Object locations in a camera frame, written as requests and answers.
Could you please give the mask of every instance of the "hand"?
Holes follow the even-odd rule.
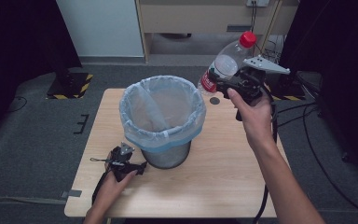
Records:
[[[109,172],[103,180],[94,205],[86,214],[84,223],[102,223],[104,214],[118,198],[121,191],[127,187],[136,173],[136,170],[132,171],[120,182],[117,182],[113,172]]]
[[[228,96],[241,113],[243,128],[248,143],[253,150],[262,148],[263,144],[273,143],[271,130],[271,105],[265,93],[252,106],[247,105],[233,89],[227,90]]]

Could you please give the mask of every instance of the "light blue trash bag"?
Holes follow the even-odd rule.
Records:
[[[174,76],[150,77],[132,84],[124,91],[119,110],[127,140],[158,168],[173,168],[186,159],[206,115],[199,90]]]

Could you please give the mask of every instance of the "wooden table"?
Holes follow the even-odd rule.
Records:
[[[69,197],[68,217],[84,217],[91,195],[104,171],[104,159],[125,137],[118,111],[122,89],[106,90],[72,189],[80,197]],[[218,92],[219,105],[204,97],[207,114],[203,130],[193,139],[190,153],[180,166],[159,170],[148,165],[137,175],[108,212],[109,217],[254,217],[263,198],[264,180],[249,148],[237,109]],[[278,148],[286,159],[282,143]],[[131,163],[145,161],[139,148]],[[276,217],[272,203],[263,217]]]

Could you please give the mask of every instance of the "black device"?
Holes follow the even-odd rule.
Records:
[[[230,79],[225,79],[210,69],[208,78],[216,84],[216,90],[221,91],[226,99],[229,99],[227,89],[231,88],[249,105],[263,95],[261,89],[266,79],[266,71],[244,66]],[[237,111],[236,120],[242,121],[240,111]]]
[[[94,203],[98,191],[100,190],[101,185],[109,172],[113,172],[117,182],[120,182],[124,179],[124,177],[129,174],[130,172],[136,170],[137,175],[143,175],[147,161],[143,162],[142,164],[132,164],[130,163],[130,158],[132,156],[132,152],[135,149],[130,147],[125,143],[121,143],[121,147],[115,147],[109,154],[109,158],[106,160],[98,160],[91,158],[91,161],[104,161],[107,162],[106,171],[101,176],[101,179],[98,181],[97,187],[92,194],[92,203]]]

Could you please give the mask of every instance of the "person's right hand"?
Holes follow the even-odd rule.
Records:
[[[246,131],[248,143],[253,150],[257,150],[264,144],[273,143],[271,130],[271,105],[265,93],[259,101],[250,106],[233,89],[227,90],[228,96],[241,113],[243,127]]]

